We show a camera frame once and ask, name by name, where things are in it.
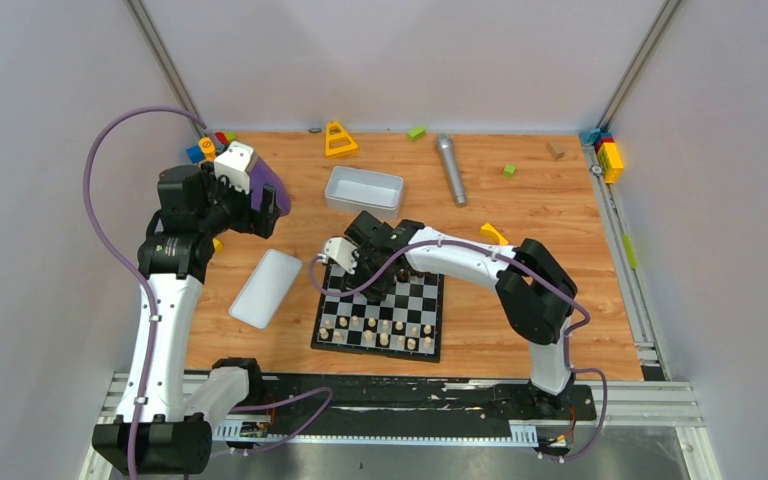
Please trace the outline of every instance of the chessboard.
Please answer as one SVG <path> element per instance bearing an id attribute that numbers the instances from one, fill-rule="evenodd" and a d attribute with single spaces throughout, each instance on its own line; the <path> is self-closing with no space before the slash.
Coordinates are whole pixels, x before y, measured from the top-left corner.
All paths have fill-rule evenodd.
<path id="1" fill-rule="evenodd" d="M 323 288 L 339 292 L 345 273 L 330 263 Z M 396 281 L 379 304 L 362 294 L 322 295 L 310 347 L 439 362 L 442 322 L 443 275 L 411 277 Z"/>

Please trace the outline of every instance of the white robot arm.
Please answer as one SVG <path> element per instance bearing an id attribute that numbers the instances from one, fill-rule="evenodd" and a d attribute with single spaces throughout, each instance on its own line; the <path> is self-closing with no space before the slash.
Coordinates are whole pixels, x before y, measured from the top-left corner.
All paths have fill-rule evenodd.
<path id="1" fill-rule="evenodd" d="M 369 281 L 391 255 L 406 247 L 403 260 L 395 261 L 370 287 L 367 299 L 384 298 L 393 276 L 400 270 L 449 275 L 494 290 L 499 294 L 508 321 L 528 342 L 531 354 L 531 382 L 549 395 L 557 396 L 571 385 L 565 364 L 563 331 L 569 326 L 570 307 L 540 285 L 528 285 L 522 273 L 503 259 L 527 264 L 555 287 L 574 297 L 577 288 L 555 259 L 535 240 L 522 246 L 487 245 L 452 237 L 425 225 L 403 220 L 395 228 L 361 212 L 346 230 L 346 237 L 326 242 L 322 256 L 347 272 L 345 289 Z M 481 251 L 465 245 L 478 247 Z"/>
<path id="2" fill-rule="evenodd" d="M 157 192 L 160 210 L 149 223 L 138 255 L 139 271 L 156 298 L 157 315 L 152 315 L 149 296 L 141 288 L 128 384 L 115 422 L 96 425 L 92 444 L 114 467 L 126 471 L 128 432 L 140 405 L 139 473 L 201 473 L 210 456 L 213 429 L 234 405 L 259 394 L 261 380 L 253 359 L 223 359 L 184 401 L 187 340 L 214 253 L 213 240 L 229 229 L 269 238 L 278 217 L 289 211 L 289 196 L 254 149 L 238 142 L 212 163 L 163 171 Z"/>

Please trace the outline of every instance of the gray floor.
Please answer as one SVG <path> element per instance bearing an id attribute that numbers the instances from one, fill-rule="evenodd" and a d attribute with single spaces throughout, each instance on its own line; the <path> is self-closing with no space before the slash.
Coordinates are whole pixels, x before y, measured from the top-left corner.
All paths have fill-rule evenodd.
<path id="1" fill-rule="evenodd" d="M 591 430 L 580 427 L 579 447 Z M 223 449 L 217 445 L 216 451 Z M 198 480 L 687 479 L 675 430 L 607 428 L 588 454 L 555 465 L 519 448 L 290 444 L 274 452 L 218 457 Z"/>

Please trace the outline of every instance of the yellow lego block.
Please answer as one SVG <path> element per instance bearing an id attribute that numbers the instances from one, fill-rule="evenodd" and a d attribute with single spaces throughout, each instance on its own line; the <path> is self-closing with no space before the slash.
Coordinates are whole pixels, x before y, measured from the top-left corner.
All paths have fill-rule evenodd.
<path id="1" fill-rule="evenodd" d="M 499 233 L 498 230 L 493 225 L 490 225 L 489 223 L 485 223 L 481 226 L 481 229 L 479 232 L 484 235 L 485 237 L 490 237 L 496 245 L 505 246 L 510 245 L 508 243 L 508 239 L 502 236 L 501 233 Z"/>
<path id="2" fill-rule="evenodd" d="M 216 147 L 213 145 L 210 137 L 204 137 L 199 140 L 199 148 L 201 148 L 202 153 L 204 153 L 205 160 L 213 161 L 213 159 L 216 158 Z"/>
<path id="3" fill-rule="evenodd" d="M 613 142 L 603 143 L 596 157 L 599 158 L 599 165 L 605 172 L 605 183 L 614 183 L 619 180 L 620 175 L 622 175 L 623 164 L 617 144 Z"/>
<path id="4" fill-rule="evenodd" d="M 325 127 L 325 157 L 337 158 L 360 150 L 357 142 L 340 122 L 329 122 Z"/>

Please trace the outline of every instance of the white wall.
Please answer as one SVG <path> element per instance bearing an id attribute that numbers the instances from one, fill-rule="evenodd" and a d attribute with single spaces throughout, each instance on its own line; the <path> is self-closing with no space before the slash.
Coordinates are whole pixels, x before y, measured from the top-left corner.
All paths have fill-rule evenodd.
<path id="1" fill-rule="evenodd" d="M 669 363 L 725 478 L 768 478 L 768 2 L 685 2 L 614 133 Z"/>
<path id="2" fill-rule="evenodd" d="M 147 0 L 217 128 L 576 130 L 663 0 Z"/>
<path id="3" fill-rule="evenodd" d="M 81 176 L 109 120 L 173 102 L 123 2 L 0 1 L 0 479 L 75 478 L 130 361 L 137 285 L 92 233 Z M 165 114 L 102 147 L 94 199 L 131 258 L 191 136 Z"/>

